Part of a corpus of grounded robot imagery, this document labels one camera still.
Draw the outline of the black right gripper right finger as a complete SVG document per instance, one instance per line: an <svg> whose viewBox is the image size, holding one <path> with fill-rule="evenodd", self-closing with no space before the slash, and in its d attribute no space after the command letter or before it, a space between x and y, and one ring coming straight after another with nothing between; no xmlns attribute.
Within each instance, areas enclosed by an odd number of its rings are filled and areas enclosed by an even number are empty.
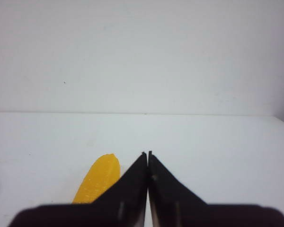
<svg viewBox="0 0 284 227"><path fill-rule="evenodd" d="M149 152L149 198L156 227L284 227L279 210L254 204L209 204Z"/></svg>

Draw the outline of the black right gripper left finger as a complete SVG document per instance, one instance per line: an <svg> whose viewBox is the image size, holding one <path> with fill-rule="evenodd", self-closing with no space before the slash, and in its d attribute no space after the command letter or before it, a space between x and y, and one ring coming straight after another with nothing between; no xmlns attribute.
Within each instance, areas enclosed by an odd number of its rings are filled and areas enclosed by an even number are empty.
<svg viewBox="0 0 284 227"><path fill-rule="evenodd" d="M147 199L147 155L92 203L42 205L19 212L11 227L142 227Z"/></svg>

